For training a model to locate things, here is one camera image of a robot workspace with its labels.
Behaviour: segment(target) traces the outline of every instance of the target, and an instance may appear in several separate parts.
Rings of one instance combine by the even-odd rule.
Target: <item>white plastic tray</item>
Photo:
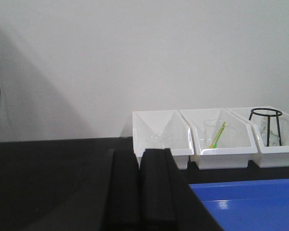
[[[192,158],[199,169],[244,168],[251,155],[257,153],[250,125],[226,109],[180,110],[180,113],[192,128],[196,151]],[[212,149],[206,144],[203,123],[215,119],[226,121],[230,127],[223,131],[217,148]]]
[[[253,108],[272,108],[271,106],[228,108],[230,112],[251,124],[254,138],[257,144],[258,153],[252,156],[253,161],[259,167],[286,167],[289,166],[289,114],[284,113],[279,117],[282,146],[266,147],[261,137],[261,117],[253,115],[251,121],[248,120],[250,111]],[[276,129],[276,120],[271,118],[271,129]]]
[[[191,130],[177,110],[133,112],[132,134],[139,162],[145,149],[170,148],[178,168],[187,169],[194,154]]]

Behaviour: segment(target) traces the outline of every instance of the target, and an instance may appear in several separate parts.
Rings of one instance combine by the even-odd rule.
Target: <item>blue plastic tray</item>
[[[289,231],[289,179],[190,186],[226,231]]]

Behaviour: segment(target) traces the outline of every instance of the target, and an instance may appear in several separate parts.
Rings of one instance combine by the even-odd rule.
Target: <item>white wall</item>
[[[131,135],[135,110],[289,113],[289,1],[0,0],[0,141]]]

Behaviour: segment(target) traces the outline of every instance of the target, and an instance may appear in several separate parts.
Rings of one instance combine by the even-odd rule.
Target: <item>white sorting tray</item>
[[[180,110],[192,128],[195,155],[192,157],[199,169],[244,168],[257,147],[248,123],[223,108]],[[226,121],[217,148],[209,148],[205,134],[205,120]]]
[[[194,154],[191,130],[177,110],[132,113],[133,148],[140,162],[145,149],[170,148],[180,169],[187,169]]]
[[[228,108],[230,112],[251,124],[254,138],[257,144],[258,153],[252,156],[253,161],[259,167],[286,167],[289,166],[289,114],[284,113],[279,117],[282,146],[267,147],[263,143],[260,127],[262,116],[253,115],[251,121],[248,120],[250,111],[253,108],[272,108],[271,106]],[[271,118],[270,130],[277,130],[275,117]]]

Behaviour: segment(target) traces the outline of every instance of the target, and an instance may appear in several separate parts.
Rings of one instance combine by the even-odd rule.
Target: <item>black countertop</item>
[[[98,230],[110,179],[110,149],[132,138],[0,143],[0,230]],[[188,183],[289,178],[289,167],[181,170]]]

